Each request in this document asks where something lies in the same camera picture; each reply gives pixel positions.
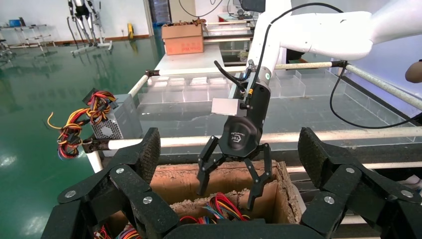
wire bundle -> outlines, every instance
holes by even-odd
[[[120,232],[120,234],[115,239],[140,239],[141,236],[135,230],[135,228],[130,226],[128,230]]]
[[[217,193],[215,197],[212,197],[206,206],[203,208],[207,209],[217,219],[236,219],[238,221],[249,221],[250,217],[243,215],[239,209],[223,194]],[[211,224],[216,222],[209,217],[194,218],[191,216],[184,216],[180,218],[180,221],[190,219],[196,224]]]
[[[111,237],[103,226],[99,232],[94,233],[94,239],[111,239]]]
[[[59,137],[57,138],[59,158],[75,158],[79,155],[78,146],[83,144],[80,138],[82,126],[91,122],[92,124],[99,124],[107,120],[106,114],[111,111],[110,103],[114,102],[116,98],[107,91],[98,91],[91,95],[88,101],[89,108],[82,108],[70,114],[65,126],[56,127],[50,123],[53,116],[51,113],[48,117],[47,123],[50,127],[59,130]],[[87,115],[88,119],[80,120],[80,117]]]

robotic arm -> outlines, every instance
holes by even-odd
[[[274,2],[278,1],[267,0],[266,4],[274,9]],[[288,4],[282,7],[281,11],[291,8]],[[287,15],[272,24],[261,67],[273,73],[280,47],[340,60],[361,59],[374,44],[421,34],[421,10],[420,0],[392,0],[374,14],[356,11]],[[260,14],[248,60],[258,63],[267,26],[281,11],[266,9]]]
[[[248,70],[255,69],[254,77],[231,79],[238,81],[233,86],[232,99],[212,101],[213,113],[229,116],[221,138],[212,136],[199,155],[198,194],[204,193],[210,173],[231,158],[245,162],[251,174],[253,186],[248,208],[251,210],[255,198],[262,196],[264,184],[271,177],[271,150],[268,144],[259,143],[271,95],[269,81],[280,47],[341,60],[357,60],[367,56],[374,44],[422,33],[420,0],[393,0],[373,15],[364,11],[288,14],[293,9],[308,5],[311,3],[291,9],[283,1],[266,0],[266,11],[258,18],[248,65],[242,74],[249,75]],[[335,7],[325,6],[341,12]],[[279,16],[284,10],[287,14]],[[209,160],[217,145],[221,156]],[[266,170],[259,176],[251,160],[260,152],[264,152]]]

white robotic arm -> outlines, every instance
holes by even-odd
[[[267,0],[267,5],[279,0]],[[266,10],[257,21],[248,61],[259,62],[265,33],[281,12]],[[322,54],[340,60],[357,60],[373,44],[422,33],[422,1],[393,0],[375,14],[365,11],[287,15],[270,28],[261,69],[273,73],[280,47]]]

cardboard box flap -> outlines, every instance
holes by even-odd
[[[162,29],[162,38],[178,38],[188,36],[202,36],[202,24],[195,26],[194,24],[182,26],[164,26]]]

metal mesh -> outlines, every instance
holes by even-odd
[[[103,134],[102,128],[107,127],[111,129],[111,135]],[[94,135],[96,138],[100,139],[121,139],[123,138],[120,132],[120,129],[116,123],[113,123],[111,120],[103,121],[99,124],[92,126]]]

